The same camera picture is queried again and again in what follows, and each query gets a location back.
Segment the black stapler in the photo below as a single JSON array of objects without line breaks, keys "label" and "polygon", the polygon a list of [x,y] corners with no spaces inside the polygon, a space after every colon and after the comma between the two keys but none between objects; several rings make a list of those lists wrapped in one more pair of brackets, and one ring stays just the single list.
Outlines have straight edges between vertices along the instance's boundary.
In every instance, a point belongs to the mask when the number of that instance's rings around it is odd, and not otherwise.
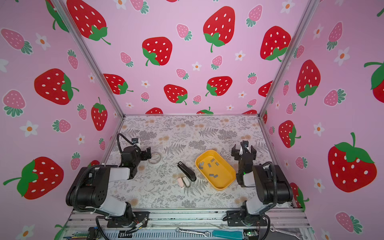
[{"label": "black stapler", "polygon": [[177,166],[189,180],[191,180],[192,182],[195,182],[197,180],[195,172],[191,168],[187,167],[183,162],[178,162]]}]

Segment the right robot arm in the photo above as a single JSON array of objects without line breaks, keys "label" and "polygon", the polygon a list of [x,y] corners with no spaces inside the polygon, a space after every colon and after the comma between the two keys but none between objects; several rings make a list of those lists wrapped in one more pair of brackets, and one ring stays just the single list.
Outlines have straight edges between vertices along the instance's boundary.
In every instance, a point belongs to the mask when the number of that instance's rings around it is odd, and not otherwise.
[{"label": "right robot arm", "polygon": [[231,156],[238,161],[237,183],[242,188],[254,188],[257,194],[244,201],[239,211],[228,211],[223,221],[229,226],[255,226],[262,221],[267,224],[266,212],[278,204],[293,200],[294,194],[280,166],[273,162],[255,165],[257,151],[249,142],[242,141],[241,148],[234,146]]}]

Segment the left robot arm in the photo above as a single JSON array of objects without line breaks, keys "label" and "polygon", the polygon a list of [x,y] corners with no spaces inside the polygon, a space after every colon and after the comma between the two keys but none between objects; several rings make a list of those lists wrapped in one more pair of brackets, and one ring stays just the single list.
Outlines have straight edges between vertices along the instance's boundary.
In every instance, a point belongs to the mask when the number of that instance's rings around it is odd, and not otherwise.
[{"label": "left robot arm", "polygon": [[83,167],[66,195],[66,204],[79,213],[96,213],[96,221],[107,221],[108,228],[132,228],[147,226],[149,212],[134,212],[132,205],[108,193],[109,185],[132,180],[142,161],[152,158],[150,147],[140,147],[140,140],[128,140],[117,134],[117,146],[121,156],[119,165],[94,165]]}]

